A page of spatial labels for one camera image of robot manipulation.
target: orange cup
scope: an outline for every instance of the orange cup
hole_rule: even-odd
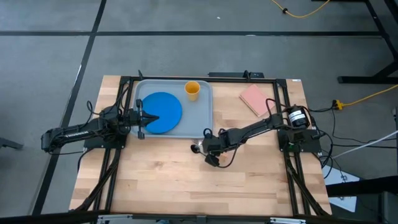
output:
[[[185,91],[187,92],[188,99],[190,101],[195,101],[199,96],[200,85],[198,82],[189,81],[185,84]]]

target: blue plate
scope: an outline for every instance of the blue plate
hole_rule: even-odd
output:
[[[159,116],[159,119],[146,126],[145,130],[150,133],[162,134],[170,131],[181,120],[181,103],[170,93],[153,93],[145,97],[142,104],[146,113]]]

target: plastic tray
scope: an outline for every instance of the plastic tray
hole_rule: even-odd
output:
[[[213,91],[208,82],[196,81],[200,84],[199,97],[196,101],[190,101],[185,92],[185,84],[188,80],[143,80],[140,81],[134,91],[134,109],[136,99],[144,99],[156,92],[173,94],[181,102],[182,117],[178,125],[163,134],[148,133],[145,128],[142,131],[145,137],[154,138],[203,138],[205,128],[213,129]],[[137,136],[138,127],[132,127],[131,133]]]

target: wooden tabletop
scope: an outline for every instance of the wooden tabletop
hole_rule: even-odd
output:
[[[120,76],[104,76],[95,111],[116,100]],[[239,99],[250,83],[210,83],[213,87],[213,130],[240,128],[258,118]],[[271,84],[256,84],[273,98]],[[300,80],[287,80],[291,104],[304,105]],[[192,140],[127,138],[121,152],[111,212],[207,215],[292,215],[286,169],[276,131],[256,136],[241,146],[227,169],[212,167],[190,150]],[[100,176],[104,149],[89,152],[81,161],[70,208],[76,208],[93,190]],[[222,155],[221,165],[232,152]],[[312,154],[301,153],[305,183],[325,211],[331,213],[320,163]],[[296,186],[299,211],[303,213]],[[105,186],[101,208],[108,186]]]

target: gray carpet floor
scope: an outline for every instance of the gray carpet floor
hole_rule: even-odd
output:
[[[279,1],[290,12],[305,14],[321,2]],[[398,25],[382,1],[372,1],[398,46]],[[0,0],[0,30],[91,30],[99,0]],[[331,2],[308,19],[283,15],[268,0],[108,1],[99,31],[132,30],[376,30],[363,3]],[[87,37],[0,37],[0,136],[24,148],[0,150],[0,217],[29,213],[48,155],[40,136],[59,125],[78,72]],[[309,107],[331,100],[345,103],[388,85],[341,85],[340,75],[373,75],[392,62],[387,45],[370,37],[97,37],[70,124],[84,123],[85,103],[95,104],[103,75],[203,77],[208,72],[264,72],[269,78],[299,78]],[[395,130],[391,109],[398,90],[336,112],[336,135],[375,139]],[[331,133],[331,113],[314,115]],[[335,139],[335,143],[349,143]],[[80,150],[69,144],[64,152]],[[322,141],[328,149],[328,141]],[[385,142],[395,146],[395,142]],[[336,147],[335,154],[349,148]],[[78,155],[61,156],[44,212],[68,209]],[[394,149],[363,149],[339,159],[343,170],[362,178],[397,174]],[[374,218],[364,210],[359,216]]]

